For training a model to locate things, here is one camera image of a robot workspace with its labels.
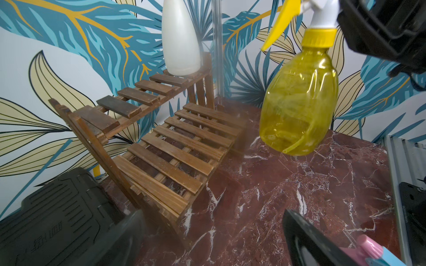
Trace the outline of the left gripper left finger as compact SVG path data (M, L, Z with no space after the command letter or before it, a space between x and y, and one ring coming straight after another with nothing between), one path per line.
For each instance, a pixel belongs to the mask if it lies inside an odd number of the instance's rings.
M110 229L71 265L133 266L145 236L145 217L138 210Z

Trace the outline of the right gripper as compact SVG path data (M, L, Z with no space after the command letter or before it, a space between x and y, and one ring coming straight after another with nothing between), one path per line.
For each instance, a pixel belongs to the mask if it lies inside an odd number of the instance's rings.
M340 1L337 22L356 53L396 62L388 76L426 72L426 3Z

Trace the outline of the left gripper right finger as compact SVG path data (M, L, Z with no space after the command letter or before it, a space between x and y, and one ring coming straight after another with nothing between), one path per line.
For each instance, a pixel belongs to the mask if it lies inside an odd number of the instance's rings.
M355 266L357 263L299 213L287 209L282 227L293 266Z

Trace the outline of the wooden two-tier shelf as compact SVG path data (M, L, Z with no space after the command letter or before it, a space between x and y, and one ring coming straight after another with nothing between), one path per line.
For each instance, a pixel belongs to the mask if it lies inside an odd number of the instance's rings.
M193 243L180 229L181 222L246 125L215 107L212 71L211 54L205 52L200 70L193 74L165 70L117 96L99 99L94 107L71 111L49 100L132 204L161 220L186 250ZM182 109L123 155L108 154L110 139L182 92L189 96Z

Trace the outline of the yellow spray bottle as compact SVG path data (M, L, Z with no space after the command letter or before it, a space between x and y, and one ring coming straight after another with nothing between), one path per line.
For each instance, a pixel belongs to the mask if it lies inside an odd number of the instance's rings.
M338 74L328 55L337 34L339 1L285 1L262 47L266 52L293 18L313 10L301 51L283 65L267 88L260 137L286 155L305 156L327 134L338 99Z

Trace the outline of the white pink spray bottle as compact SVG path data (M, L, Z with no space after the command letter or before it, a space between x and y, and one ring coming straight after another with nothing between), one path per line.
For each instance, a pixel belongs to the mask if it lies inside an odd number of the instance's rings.
M200 70L199 42L182 0L165 0L163 3L162 44L165 65L170 74L185 76Z

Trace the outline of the black plastic tool case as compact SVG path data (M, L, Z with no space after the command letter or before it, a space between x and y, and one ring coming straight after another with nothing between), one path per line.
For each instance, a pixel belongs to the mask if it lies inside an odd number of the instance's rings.
M67 266L123 218L93 176L75 168L1 221L1 265Z

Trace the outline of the teal round spray bottle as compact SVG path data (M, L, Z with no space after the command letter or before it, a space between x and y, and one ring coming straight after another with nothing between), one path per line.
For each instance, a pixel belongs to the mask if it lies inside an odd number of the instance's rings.
M384 246L366 235L357 238L356 248L341 248L358 266L406 266Z

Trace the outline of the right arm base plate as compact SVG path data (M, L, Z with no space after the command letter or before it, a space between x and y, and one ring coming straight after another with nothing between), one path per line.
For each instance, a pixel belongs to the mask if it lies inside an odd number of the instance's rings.
M424 266L426 264L426 191L401 182L399 193L412 263L414 266Z

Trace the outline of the aluminium front rail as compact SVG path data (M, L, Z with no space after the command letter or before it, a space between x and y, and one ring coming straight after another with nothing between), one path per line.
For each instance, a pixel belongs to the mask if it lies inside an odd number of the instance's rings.
M386 136L402 261L426 264L426 146Z

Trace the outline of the right corner aluminium post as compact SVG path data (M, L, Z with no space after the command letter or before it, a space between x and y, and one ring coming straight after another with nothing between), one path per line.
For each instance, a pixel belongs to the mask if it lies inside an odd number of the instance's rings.
M224 78L224 52L223 52L223 24L221 1L212 1L213 14L213 48L214 48L214 73L216 78L217 95L225 96L225 78Z

